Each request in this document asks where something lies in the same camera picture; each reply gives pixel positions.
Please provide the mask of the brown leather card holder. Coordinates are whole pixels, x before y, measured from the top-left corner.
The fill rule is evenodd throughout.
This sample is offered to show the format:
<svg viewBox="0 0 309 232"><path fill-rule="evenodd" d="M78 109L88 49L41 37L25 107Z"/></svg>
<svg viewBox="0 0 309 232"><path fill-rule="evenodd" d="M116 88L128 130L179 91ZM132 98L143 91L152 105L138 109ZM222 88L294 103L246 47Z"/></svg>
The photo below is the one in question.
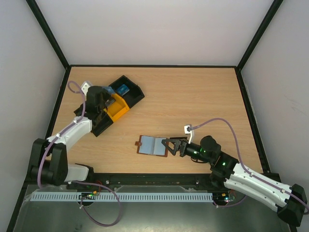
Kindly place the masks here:
<svg viewBox="0 0 309 232"><path fill-rule="evenodd" d="M165 137L140 135L139 140L135 142L137 154L167 157L168 150L162 144L162 141L165 139Z"/></svg>

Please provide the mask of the blue vip card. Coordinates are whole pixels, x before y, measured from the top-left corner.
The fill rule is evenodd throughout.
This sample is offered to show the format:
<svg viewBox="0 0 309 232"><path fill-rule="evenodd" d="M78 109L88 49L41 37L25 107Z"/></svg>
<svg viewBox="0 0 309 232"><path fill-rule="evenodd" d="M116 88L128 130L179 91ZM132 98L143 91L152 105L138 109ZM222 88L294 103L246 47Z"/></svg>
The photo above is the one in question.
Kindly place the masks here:
<svg viewBox="0 0 309 232"><path fill-rule="evenodd" d="M105 89L110 95L115 94L115 91L110 86L103 86L103 89Z"/></svg>

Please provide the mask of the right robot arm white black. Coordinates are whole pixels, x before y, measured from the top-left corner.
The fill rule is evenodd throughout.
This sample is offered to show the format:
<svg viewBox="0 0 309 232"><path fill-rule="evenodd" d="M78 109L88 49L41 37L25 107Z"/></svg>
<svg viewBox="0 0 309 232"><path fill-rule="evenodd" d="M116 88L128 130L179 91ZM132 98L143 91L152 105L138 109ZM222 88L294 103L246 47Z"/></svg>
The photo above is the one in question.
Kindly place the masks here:
<svg viewBox="0 0 309 232"><path fill-rule="evenodd" d="M257 173L221 151L221 146L210 136L201 139L200 144L185 138L162 140L162 145L173 155L190 156L210 165L211 185L241 192L268 206L289 225L299 227L303 216L308 213L304 188L298 184L289 186Z"/></svg>

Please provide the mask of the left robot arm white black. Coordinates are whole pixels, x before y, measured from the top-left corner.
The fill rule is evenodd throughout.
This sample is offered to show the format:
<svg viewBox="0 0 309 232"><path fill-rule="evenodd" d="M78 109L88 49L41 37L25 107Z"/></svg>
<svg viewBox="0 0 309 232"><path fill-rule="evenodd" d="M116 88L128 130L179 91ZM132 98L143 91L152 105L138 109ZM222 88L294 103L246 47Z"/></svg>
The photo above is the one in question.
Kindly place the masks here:
<svg viewBox="0 0 309 232"><path fill-rule="evenodd" d="M107 114L108 106L115 102L111 87L90 86L81 88L83 103L75 111L73 121L63 130L46 139L37 139L32 145L27 177L43 183L59 186L64 182L85 181L90 167L69 164L67 152L83 136L93 133L98 137L113 121Z"/></svg>

